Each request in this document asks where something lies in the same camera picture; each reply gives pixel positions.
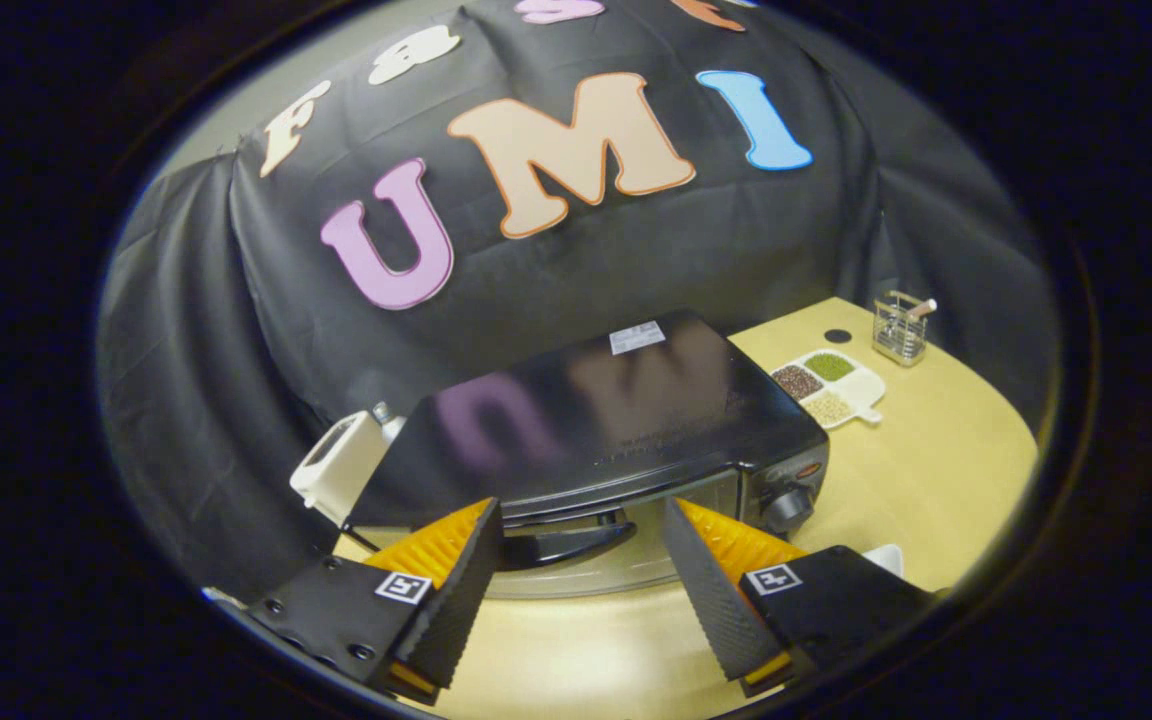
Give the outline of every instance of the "toaster oven handle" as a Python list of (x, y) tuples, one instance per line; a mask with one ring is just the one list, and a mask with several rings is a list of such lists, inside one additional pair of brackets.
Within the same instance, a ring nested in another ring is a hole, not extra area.
[(497, 569), (530, 570), (564, 560), (589, 560), (627, 541), (635, 532), (637, 525), (634, 523), (614, 523), (535, 536), (507, 536), (500, 544)]

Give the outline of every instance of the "orange letter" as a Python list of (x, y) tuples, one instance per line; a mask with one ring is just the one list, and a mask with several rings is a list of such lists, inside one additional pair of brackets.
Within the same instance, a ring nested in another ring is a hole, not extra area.
[(567, 202), (545, 195), (535, 168), (590, 205), (602, 202), (607, 146), (616, 154), (616, 189), (649, 195), (684, 184), (696, 168), (680, 158), (643, 96), (646, 81), (608, 73), (576, 86), (573, 123), (517, 100), (494, 100), (452, 120), (447, 132), (479, 146), (503, 196), (506, 237), (526, 237), (562, 222)]
[(702, 22), (707, 22), (712, 26), (730, 29), (733, 32), (745, 32), (745, 26), (742, 26), (736, 20), (728, 20), (719, 15), (718, 8), (712, 3), (702, 3), (700, 0), (673, 0), (673, 3), (680, 6), (683, 13)]

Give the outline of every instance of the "foam letter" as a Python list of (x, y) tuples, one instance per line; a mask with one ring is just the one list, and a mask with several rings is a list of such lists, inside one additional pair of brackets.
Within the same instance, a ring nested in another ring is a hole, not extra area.
[(594, 0), (522, 0), (513, 6), (516, 13), (525, 13), (522, 22), (546, 26), (563, 20), (589, 18), (602, 13), (602, 3)]
[(736, 20), (725, 18), (722, 15), (719, 15), (717, 6), (713, 3), (702, 3), (700, 0), (673, 0), (673, 3), (680, 6), (683, 13), (702, 22), (707, 22), (712, 26), (730, 29), (733, 32), (745, 32), (745, 26), (742, 26)]
[(371, 85), (389, 82), (416, 65), (427, 63), (434, 58), (442, 58), (461, 44), (461, 36), (452, 36), (447, 26), (431, 26), (408, 35), (386, 50), (372, 65), (367, 82)]
[(590, 205), (602, 202), (607, 146), (616, 152), (616, 189), (626, 195), (659, 192), (696, 177), (696, 168), (660, 129), (643, 96), (645, 85), (634, 73), (582, 79), (571, 126), (513, 99), (452, 120), (448, 135), (473, 141), (495, 177), (507, 207), (500, 222), (506, 237), (526, 237), (567, 218), (567, 202), (545, 195), (535, 168)]
[(812, 152), (795, 142), (790, 128), (763, 92), (763, 78), (749, 73), (705, 70), (696, 82), (713, 88), (732, 106), (741, 126), (745, 127), (750, 149), (745, 159), (755, 168), (789, 170), (812, 162)]
[(420, 251), (410, 268), (396, 273), (380, 259), (371, 237), (362, 229), (364, 210), (359, 200), (335, 211), (323, 226), (323, 242), (338, 251), (358, 290), (372, 304), (387, 310), (419, 305), (442, 290), (452, 275), (452, 241), (420, 185), (424, 174), (425, 161), (416, 158), (397, 165), (376, 182), (376, 197), (393, 202)]
[(303, 128), (314, 116), (314, 99), (324, 97), (332, 88), (332, 81), (325, 79), (317, 83), (314, 90), (308, 91), (296, 103), (291, 103), (288, 109), (283, 109), (270, 120), (265, 126), (265, 135), (270, 137), (268, 145), (265, 146), (265, 164), (260, 167), (260, 177), (274, 172), (282, 160), (301, 143), (301, 136), (291, 135), (291, 129)]

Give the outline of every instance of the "black cloth backdrop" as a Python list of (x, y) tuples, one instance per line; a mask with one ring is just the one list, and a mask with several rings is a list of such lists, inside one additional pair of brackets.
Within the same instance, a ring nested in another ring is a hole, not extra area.
[[(251, 600), (332, 547), (335, 529), (303, 509), (288, 478), (333, 420), (380, 400), (407, 414), (435, 389), (675, 306), (733, 333), (831, 296), (863, 306), (888, 288), (934, 296), (933, 342), (1038, 427), (1059, 340), (1041, 256), (932, 109), (771, 8), (722, 3), (748, 28), (734, 33), (666, 0), (604, 3), (596, 18), (548, 26), (522, 22), (515, 0), (434, 15), (326, 74), (332, 90), (268, 177), (259, 118), (233, 154), (143, 195), (109, 266), (99, 387), (129, 495), (189, 578)], [(376, 54), (439, 23), (461, 37), (452, 53), (369, 85)], [(695, 81), (710, 69), (763, 77), (813, 162), (746, 162), (744, 129)], [(698, 176), (630, 197), (614, 190), (611, 159), (598, 206), (543, 179), (570, 214), (503, 237), (492, 174), (448, 123), (502, 97), (570, 122), (577, 83), (599, 73), (646, 79)], [(425, 160), (422, 183), (456, 260), (432, 300), (391, 311), (353, 286), (319, 233), (362, 200), (382, 258), (410, 265), (402, 219), (371, 190), (411, 158)]]

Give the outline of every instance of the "white letter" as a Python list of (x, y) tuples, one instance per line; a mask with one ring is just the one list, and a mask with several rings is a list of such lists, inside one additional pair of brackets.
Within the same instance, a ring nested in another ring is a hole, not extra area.
[(265, 147), (265, 164), (260, 167), (260, 177), (267, 176), (287, 156), (301, 143), (301, 136), (291, 135), (293, 128), (303, 128), (314, 116), (314, 99), (323, 97), (332, 88), (332, 81), (325, 79), (317, 83), (314, 90), (308, 91), (296, 103), (291, 103), (288, 109), (283, 109), (268, 126), (265, 126), (265, 135), (268, 135), (270, 143)]
[(447, 26), (425, 28), (408, 35), (376, 59), (372, 63), (376, 69), (371, 70), (367, 82), (371, 85), (389, 82), (410, 70), (414, 65), (427, 63), (434, 58), (447, 55), (460, 43), (461, 36), (453, 37)]

